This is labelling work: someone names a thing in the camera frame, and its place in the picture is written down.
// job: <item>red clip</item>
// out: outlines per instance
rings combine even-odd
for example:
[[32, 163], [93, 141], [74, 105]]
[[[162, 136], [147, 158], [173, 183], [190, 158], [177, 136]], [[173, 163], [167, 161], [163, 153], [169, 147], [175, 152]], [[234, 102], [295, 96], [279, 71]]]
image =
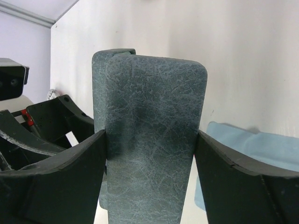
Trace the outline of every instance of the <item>red clip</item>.
[[31, 118], [31, 116], [28, 114], [27, 110], [26, 109], [21, 110], [21, 113], [22, 113], [22, 115], [24, 115], [24, 116], [27, 117], [27, 124], [28, 124], [28, 126], [29, 127], [33, 126], [34, 122], [33, 122], [32, 118]]

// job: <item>white wall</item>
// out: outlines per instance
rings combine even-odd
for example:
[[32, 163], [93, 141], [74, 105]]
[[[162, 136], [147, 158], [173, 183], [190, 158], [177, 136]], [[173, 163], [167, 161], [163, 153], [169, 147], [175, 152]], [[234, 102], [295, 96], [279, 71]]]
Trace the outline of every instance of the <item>white wall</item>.
[[[52, 28], [51, 87], [92, 116], [93, 54], [135, 48], [207, 68], [201, 130], [216, 121], [299, 137], [298, 12], [298, 0], [80, 0]], [[191, 182], [182, 223], [204, 223]]]
[[50, 89], [50, 29], [0, 12], [0, 57], [30, 67], [23, 94], [33, 103]]
[[57, 20], [78, 0], [3, 0], [49, 19]]

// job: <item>white ceiling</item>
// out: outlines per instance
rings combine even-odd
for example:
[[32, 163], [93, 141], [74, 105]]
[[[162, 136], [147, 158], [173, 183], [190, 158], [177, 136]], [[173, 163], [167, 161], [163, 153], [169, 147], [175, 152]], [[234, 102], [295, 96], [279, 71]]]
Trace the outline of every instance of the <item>white ceiling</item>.
[[57, 20], [78, 0], [3, 0], [9, 4]]

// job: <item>marbled gray foam block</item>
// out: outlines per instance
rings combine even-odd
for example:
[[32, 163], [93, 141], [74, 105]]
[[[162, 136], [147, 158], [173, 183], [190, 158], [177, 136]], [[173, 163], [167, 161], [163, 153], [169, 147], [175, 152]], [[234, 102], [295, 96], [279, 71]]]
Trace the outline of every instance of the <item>marbled gray foam block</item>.
[[206, 70], [191, 61], [120, 53], [93, 58], [95, 128], [107, 132], [109, 223], [179, 223]]
[[107, 177], [104, 173], [101, 190], [100, 190], [100, 196], [99, 196], [99, 204], [100, 207], [103, 209], [108, 209], [108, 203], [107, 203]]

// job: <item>black camera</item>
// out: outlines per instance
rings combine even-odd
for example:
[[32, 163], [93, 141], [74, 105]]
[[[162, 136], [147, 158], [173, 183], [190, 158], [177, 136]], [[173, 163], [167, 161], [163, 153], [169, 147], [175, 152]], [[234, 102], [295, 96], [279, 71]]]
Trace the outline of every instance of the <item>black camera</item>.
[[8, 58], [0, 58], [0, 101], [22, 95], [28, 72], [28, 67]]

